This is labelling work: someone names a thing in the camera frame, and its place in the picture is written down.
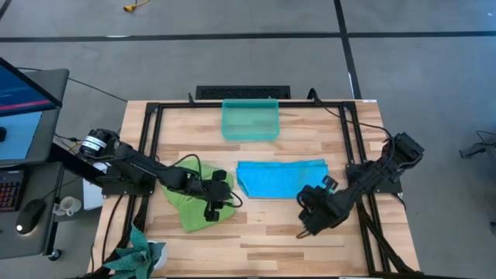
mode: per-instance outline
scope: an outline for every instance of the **translucent plastic bin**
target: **translucent plastic bin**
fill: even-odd
[[[279,102],[277,99],[224,100],[222,135],[226,140],[275,140],[279,136]]]

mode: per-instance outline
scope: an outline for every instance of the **mouse pad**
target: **mouse pad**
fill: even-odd
[[[42,112],[0,117],[0,127],[7,129],[7,137],[0,143],[0,160],[22,160],[33,141]]]

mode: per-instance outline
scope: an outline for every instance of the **wooden tabletop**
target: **wooden tabletop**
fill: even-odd
[[[121,139],[135,149],[139,145],[147,102],[127,104]],[[376,102],[356,101],[356,106],[361,122],[382,126]],[[153,117],[146,150],[150,149]],[[234,176],[240,160],[291,162],[323,158],[332,177],[340,185],[346,185],[347,158],[339,119],[322,108],[280,108],[279,117],[281,134],[276,141],[227,143],[221,135],[220,108],[168,108],[164,110],[160,127],[157,155],[161,163],[167,165],[188,153],[196,153],[203,164],[220,167]],[[366,126],[361,126],[361,130],[367,158],[376,160],[385,135]],[[358,158],[351,124],[350,134],[355,158]],[[298,219],[301,208],[295,200],[248,199],[237,184],[234,191],[244,200],[244,206],[237,208],[234,216],[206,229],[186,233],[181,228],[177,209],[167,201],[157,183],[155,194],[150,198],[145,233],[148,239],[167,243],[169,258],[164,268],[154,271],[152,277],[367,274],[355,209],[335,229],[296,239],[302,224]],[[406,264],[418,269],[403,206],[391,195],[376,197],[385,237]],[[102,242],[116,200],[117,197],[107,198],[103,205],[93,248],[96,268],[101,266]],[[109,230],[105,257],[120,240],[126,206],[127,197],[124,197]],[[376,267],[380,270],[374,241],[372,247]]]

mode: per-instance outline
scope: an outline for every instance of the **computer monitor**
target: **computer monitor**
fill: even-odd
[[[62,102],[0,57],[0,116],[61,108]]]

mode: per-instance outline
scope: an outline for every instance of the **plant leaves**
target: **plant leaves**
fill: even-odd
[[[134,271],[116,271],[114,275],[112,275],[112,279],[128,279],[133,277],[136,274]]]
[[[138,251],[145,250],[149,253],[150,248],[148,248],[148,241],[146,241],[145,235],[139,229],[137,229],[133,223],[131,223],[131,226],[131,243],[133,244],[133,247],[136,248]]]
[[[151,246],[150,253],[152,254],[152,261],[160,259],[162,256],[162,249],[164,248],[165,243],[154,243]]]
[[[120,256],[120,257],[125,257],[131,253],[136,253],[136,252],[139,252],[136,248],[134,247],[130,247],[130,248],[125,248],[125,249],[121,249],[121,248],[115,248],[115,251],[117,252],[117,254]]]
[[[152,261],[146,255],[146,252],[143,251],[145,255],[138,253],[132,253],[127,256],[124,256],[118,260],[113,260],[109,263],[104,264],[104,267],[113,269],[113,270],[135,270],[138,267],[146,266],[148,267]]]
[[[140,267],[136,270],[136,279],[148,279],[148,267]]]

